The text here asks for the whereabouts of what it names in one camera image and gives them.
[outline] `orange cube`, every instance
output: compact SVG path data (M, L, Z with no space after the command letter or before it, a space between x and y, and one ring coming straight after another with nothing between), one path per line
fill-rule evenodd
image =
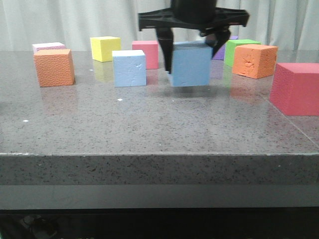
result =
M33 58L41 87L74 84L74 66L70 49L39 50Z
M248 44L235 48L233 73L254 79L272 76L277 60L277 46Z

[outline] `yellow cube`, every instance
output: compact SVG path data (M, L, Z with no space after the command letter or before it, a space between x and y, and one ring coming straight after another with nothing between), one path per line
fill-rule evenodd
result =
M121 39L112 36L91 37L91 49L93 60L112 61L112 51L121 50Z

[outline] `light blue cube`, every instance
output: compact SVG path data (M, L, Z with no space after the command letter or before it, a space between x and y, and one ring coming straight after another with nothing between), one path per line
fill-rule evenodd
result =
M172 69L168 75L171 85L208 85L212 51L203 41L174 43Z
M115 87L146 86L146 58L142 50L112 54Z

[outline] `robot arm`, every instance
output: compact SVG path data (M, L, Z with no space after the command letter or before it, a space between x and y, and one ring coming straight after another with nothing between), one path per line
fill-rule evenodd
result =
M171 72L173 27L197 29L206 36L206 44L213 55L230 37L229 26L246 26L249 14L245 10L216 7L217 0L171 0L170 8L139 13L140 31L155 28L165 60L165 69Z

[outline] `dark floor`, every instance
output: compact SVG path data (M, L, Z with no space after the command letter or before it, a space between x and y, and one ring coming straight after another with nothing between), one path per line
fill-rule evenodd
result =
M319 208L23 213L1 212L1 239L319 239Z

